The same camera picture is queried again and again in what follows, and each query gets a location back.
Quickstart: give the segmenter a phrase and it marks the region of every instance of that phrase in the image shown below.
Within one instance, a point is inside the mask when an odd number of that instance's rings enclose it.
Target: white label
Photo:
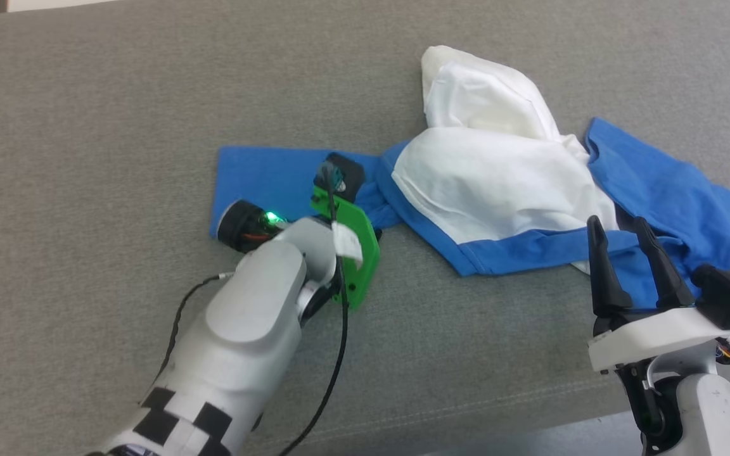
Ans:
[[[331,231],[334,234],[334,251],[340,257],[350,258],[357,264],[357,269],[362,267],[362,245],[359,237],[351,231],[348,226],[342,223],[332,222]]]

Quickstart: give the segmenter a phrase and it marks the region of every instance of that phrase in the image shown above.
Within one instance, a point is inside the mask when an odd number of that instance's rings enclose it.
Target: gray fabric surface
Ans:
[[[381,153],[423,129],[432,44],[529,75],[562,132],[603,116],[730,187],[730,2],[123,0],[0,15],[0,454],[83,453],[141,398],[182,294],[239,258],[207,234],[218,146]],[[591,372],[579,271],[458,278],[406,226],[382,248],[297,453],[421,453],[625,410],[619,384]],[[308,324],[245,454],[304,427],[339,327],[333,306]]]

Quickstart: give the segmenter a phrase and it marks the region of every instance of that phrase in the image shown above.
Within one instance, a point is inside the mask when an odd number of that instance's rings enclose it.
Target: green led light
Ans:
[[[278,214],[273,212],[267,212],[264,215],[266,216],[267,222],[271,223],[272,225],[275,225],[276,223],[286,222],[286,220],[281,219]]]

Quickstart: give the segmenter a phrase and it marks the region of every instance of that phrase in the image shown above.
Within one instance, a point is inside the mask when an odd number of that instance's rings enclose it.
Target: black and white checkered tape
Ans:
[[[194,454],[196,456],[231,456],[221,439],[233,418],[209,402],[193,396],[154,387],[140,405],[147,410],[132,432],[142,439],[160,445],[163,453]],[[87,456],[151,456],[145,448],[124,445],[108,454]]]

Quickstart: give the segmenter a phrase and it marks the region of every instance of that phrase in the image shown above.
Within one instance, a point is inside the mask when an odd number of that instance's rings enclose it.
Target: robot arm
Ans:
[[[655,277],[654,312],[631,312],[599,219],[588,220],[597,316],[588,343],[593,369],[619,376],[644,454],[730,456],[730,382],[717,375],[724,358],[716,357],[718,340],[730,338],[730,280],[721,280],[730,272],[698,269],[702,298],[692,307],[695,298],[644,219],[636,219],[635,231]],[[712,292],[712,284],[721,286]]]
[[[286,373],[312,298],[332,285],[331,236],[327,225],[304,218],[247,255],[177,342],[139,410],[102,450],[115,456],[237,453]]]
[[[286,374],[302,326],[332,298],[347,312],[349,303],[356,306],[365,297],[379,246],[367,216],[352,204],[363,180],[359,165],[331,154],[312,197],[312,207],[325,218],[289,224],[243,200],[228,208],[217,237],[249,254],[177,342],[139,410],[93,454],[238,452]],[[340,236],[348,236],[348,254],[351,243],[361,249],[355,260],[340,257]],[[344,316],[337,366],[318,415],[342,361],[345,321]]]

